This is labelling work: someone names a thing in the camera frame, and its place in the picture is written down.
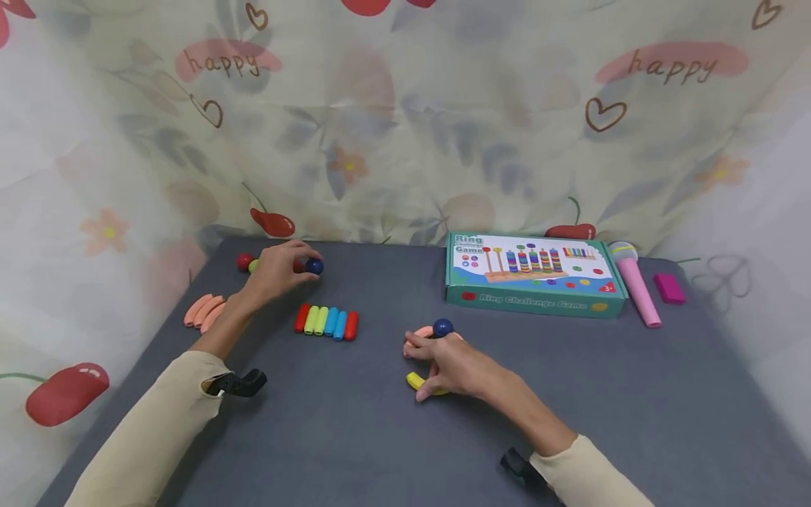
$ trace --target microphone head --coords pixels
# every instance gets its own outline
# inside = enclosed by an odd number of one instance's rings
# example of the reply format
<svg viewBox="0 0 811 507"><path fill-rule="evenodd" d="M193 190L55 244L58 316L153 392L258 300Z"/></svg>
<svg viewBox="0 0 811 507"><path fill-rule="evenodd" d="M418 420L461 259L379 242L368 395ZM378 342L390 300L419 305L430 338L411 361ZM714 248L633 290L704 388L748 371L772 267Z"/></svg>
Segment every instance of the microphone head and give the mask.
<svg viewBox="0 0 811 507"><path fill-rule="evenodd" d="M637 249L631 243L625 241L615 241L608 245L608 253L611 254L614 262L625 259L639 260Z"/></svg>

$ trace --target person's left hand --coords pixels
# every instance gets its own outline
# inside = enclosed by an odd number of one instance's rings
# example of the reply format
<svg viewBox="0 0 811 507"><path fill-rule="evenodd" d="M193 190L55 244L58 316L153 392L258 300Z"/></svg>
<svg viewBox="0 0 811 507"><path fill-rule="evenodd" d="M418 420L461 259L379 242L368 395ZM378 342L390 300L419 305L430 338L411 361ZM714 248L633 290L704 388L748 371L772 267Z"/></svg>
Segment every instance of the person's left hand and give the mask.
<svg viewBox="0 0 811 507"><path fill-rule="evenodd" d="M241 299L258 310L293 287L305 281L318 280L319 276L314 273L294 271L296 259L304 257L320 259L321 254L300 239L265 248L253 274L239 291Z"/></svg>

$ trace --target yellow wooden piece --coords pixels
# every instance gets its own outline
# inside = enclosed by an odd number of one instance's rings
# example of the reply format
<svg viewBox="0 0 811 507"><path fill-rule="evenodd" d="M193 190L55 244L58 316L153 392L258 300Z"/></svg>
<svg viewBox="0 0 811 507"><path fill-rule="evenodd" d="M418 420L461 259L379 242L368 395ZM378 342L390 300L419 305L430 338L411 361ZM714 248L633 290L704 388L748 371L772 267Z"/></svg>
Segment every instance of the yellow wooden piece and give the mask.
<svg viewBox="0 0 811 507"><path fill-rule="evenodd" d="M315 321L315 335L323 336L324 328L327 326L327 316L329 315L329 307L321 307L318 310L318 319Z"/></svg>
<svg viewBox="0 0 811 507"><path fill-rule="evenodd" d="M312 334L315 331L315 324L318 320L318 307L310 307L307 313L307 320L304 321L304 334Z"/></svg>
<svg viewBox="0 0 811 507"><path fill-rule="evenodd" d="M425 380L421 376L417 375L416 372L411 372L406 375L405 381L408 382L408 385L410 385L414 391L419 391L419 388L423 387L423 384L425 384ZM442 396L444 394L448 394L448 391L439 389L434 393L434 396Z"/></svg>

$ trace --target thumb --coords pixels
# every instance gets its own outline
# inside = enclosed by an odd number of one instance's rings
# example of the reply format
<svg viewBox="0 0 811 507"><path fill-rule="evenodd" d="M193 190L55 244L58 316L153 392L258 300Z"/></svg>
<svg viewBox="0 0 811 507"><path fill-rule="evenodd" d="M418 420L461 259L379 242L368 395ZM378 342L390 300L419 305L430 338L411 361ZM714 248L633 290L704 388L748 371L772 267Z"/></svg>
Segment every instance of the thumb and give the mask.
<svg viewBox="0 0 811 507"><path fill-rule="evenodd" d="M417 391L417 401L422 403L425 400L427 400L433 393L442 389L443 381L444 377L442 377L442 375L428 377L428 380L426 380Z"/></svg>
<svg viewBox="0 0 811 507"><path fill-rule="evenodd" d="M316 281L320 277L315 273L296 273L293 275L293 281L296 283L304 283L305 281Z"/></svg>

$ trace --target table surface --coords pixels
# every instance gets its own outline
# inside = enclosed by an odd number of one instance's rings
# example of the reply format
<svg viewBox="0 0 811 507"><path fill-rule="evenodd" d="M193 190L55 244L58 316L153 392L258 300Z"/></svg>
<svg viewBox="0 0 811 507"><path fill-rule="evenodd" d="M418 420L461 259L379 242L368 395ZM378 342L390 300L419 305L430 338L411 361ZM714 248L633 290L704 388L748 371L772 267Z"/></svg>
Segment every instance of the table surface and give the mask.
<svg viewBox="0 0 811 507"><path fill-rule="evenodd" d="M81 471L169 362L199 337L182 318L199 296L232 294L238 253L222 243L38 504L61 506ZM615 320L474 310L444 302L443 248L313 243L322 280L266 308L228 365L268 375L250 399L227 397L159 505L552 505L499 467L526 439L478 400L418 405L403 333L449 318L466 340L524 377L658 506L807 505L811 466L723 340L681 269L640 266L663 320L647 329L628 302ZM688 302L661 303L655 273ZM293 332L307 301L360 314L355 342Z"/></svg>

